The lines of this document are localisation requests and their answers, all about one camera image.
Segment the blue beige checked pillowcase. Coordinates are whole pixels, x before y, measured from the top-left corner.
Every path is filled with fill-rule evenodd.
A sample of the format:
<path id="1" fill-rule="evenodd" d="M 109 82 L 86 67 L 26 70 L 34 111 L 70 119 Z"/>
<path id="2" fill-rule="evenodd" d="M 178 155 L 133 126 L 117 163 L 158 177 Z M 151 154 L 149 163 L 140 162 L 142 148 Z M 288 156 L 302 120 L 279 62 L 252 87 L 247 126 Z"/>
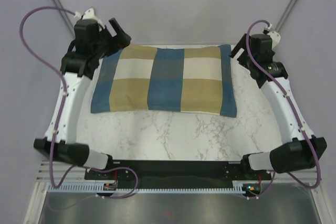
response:
<path id="1" fill-rule="evenodd" d="M 91 113 L 157 110 L 235 118 L 230 45 L 130 45 L 103 59 Z"/>

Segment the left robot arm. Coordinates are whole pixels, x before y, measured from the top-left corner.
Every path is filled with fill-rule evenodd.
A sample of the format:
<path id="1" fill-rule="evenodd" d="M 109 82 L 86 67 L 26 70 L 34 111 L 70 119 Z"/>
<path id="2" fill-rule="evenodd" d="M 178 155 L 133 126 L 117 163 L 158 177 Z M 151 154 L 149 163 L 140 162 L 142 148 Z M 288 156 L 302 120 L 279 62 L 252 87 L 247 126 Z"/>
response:
<path id="1" fill-rule="evenodd" d="M 61 60 L 61 85 L 51 123 L 43 138 L 34 140 L 34 149 L 52 161 L 97 169 L 103 179 L 114 175 L 111 156 L 77 142 L 77 125 L 83 99 L 100 59 L 127 47 L 131 37 L 115 18 L 109 20 L 116 35 L 94 18 L 82 18 L 74 26 L 75 39 Z"/>

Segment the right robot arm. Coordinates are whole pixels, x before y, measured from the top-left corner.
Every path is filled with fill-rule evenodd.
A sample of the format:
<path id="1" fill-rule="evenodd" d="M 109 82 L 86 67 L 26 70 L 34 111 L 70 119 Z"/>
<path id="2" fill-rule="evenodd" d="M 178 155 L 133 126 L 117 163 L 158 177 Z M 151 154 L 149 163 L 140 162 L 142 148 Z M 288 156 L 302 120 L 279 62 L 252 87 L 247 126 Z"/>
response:
<path id="1" fill-rule="evenodd" d="M 250 72 L 267 98 L 277 120 L 282 145 L 270 152 L 246 154 L 241 160 L 240 173 L 252 179 L 260 170 L 277 173 L 314 168 L 327 148 L 324 138 L 316 137 L 305 122 L 292 98 L 290 82 L 284 65 L 273 60 L 273 47 L 279 42 L 276 32 L 243 35 L 230 53 L 234 58 L 240 49 L 238 63 Z"/>

